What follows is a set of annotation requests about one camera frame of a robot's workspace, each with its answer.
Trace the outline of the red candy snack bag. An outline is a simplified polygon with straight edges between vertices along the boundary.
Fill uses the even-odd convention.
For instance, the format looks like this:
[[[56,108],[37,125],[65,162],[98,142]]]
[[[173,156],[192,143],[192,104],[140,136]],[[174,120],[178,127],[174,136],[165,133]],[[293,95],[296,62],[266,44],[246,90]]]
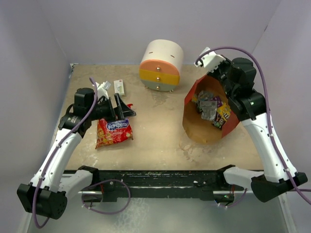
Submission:
[[[133,140],[133,131],[128,118],[112,122],[105,119],[98,120],[96,150],[128,139]]]

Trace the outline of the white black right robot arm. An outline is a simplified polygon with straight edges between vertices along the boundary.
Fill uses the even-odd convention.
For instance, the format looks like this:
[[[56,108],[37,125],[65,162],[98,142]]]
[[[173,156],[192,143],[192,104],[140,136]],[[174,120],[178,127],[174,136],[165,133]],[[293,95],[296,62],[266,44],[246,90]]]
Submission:
[[[307,175],[296,170],[278,139],[266,98],[253,88],[257,72],[253,62],[225,58],[215,68],[210,76],[221,84],[231,111],[251,136],[263,164],[263,172],[229,167],[216,178],[217,186],[221,190],[233,184],[242,186],[261,202],[268,202],[306,183]]]

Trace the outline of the red brown paper bag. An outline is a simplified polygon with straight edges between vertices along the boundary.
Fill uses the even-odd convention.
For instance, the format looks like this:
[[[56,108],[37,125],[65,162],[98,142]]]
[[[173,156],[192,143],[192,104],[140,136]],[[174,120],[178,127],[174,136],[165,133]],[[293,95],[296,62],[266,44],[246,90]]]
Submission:
[[[238,125],[219,81],[205,75],[197,79],[184,99],[182,126],[195,143],[212,145]]]

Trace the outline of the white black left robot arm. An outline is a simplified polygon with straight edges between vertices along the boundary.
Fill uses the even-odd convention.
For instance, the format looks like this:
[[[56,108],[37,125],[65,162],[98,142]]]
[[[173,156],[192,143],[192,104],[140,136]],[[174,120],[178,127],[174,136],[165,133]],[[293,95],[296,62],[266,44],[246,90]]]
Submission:
[[[119,94],[114,98],[116,107],[113,107],[111,98],[105,97],[99,89],[77,89],[73,104],[60,119],[55,141],[42,166],[28,184],[20,184],[17,189],[17,196],[26,212],[59,219],[68,200],[76,192],[99,187],[100,173],[94,167],[80,167],[68,182],[61,183],[61,178],[72,153],[93,121],[104,119],[108,123],[116,123],[136,116]]]

